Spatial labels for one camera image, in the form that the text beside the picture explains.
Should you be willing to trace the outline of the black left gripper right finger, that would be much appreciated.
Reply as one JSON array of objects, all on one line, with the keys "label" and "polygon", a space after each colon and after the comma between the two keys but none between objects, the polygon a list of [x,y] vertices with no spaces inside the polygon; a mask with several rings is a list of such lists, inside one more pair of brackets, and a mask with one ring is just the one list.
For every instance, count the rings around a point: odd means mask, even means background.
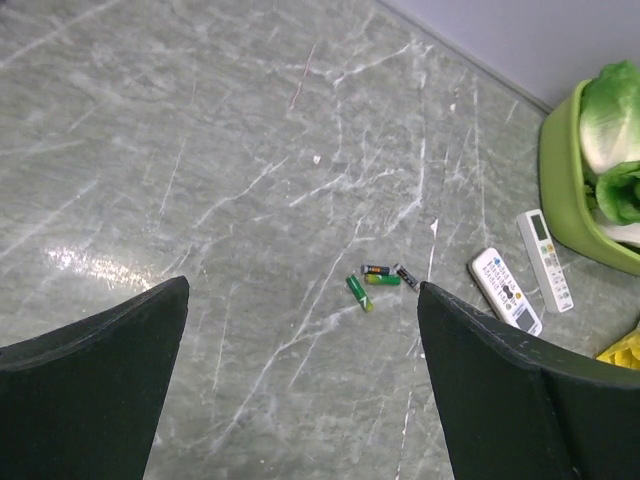
[{"label": "black left gripper right finger", "polygon": [[639,374],[421,285],[417,315],[457,479],[636,479]]}]

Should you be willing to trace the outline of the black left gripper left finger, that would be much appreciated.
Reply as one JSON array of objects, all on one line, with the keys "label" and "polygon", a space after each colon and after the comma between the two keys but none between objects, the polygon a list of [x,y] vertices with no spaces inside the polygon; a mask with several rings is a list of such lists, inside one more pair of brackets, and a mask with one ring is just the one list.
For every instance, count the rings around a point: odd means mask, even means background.
[{"label": "black left gripper left finger", "polygon": [[140,479],[183,336],[189,283],[1,350],[4,479]]}]

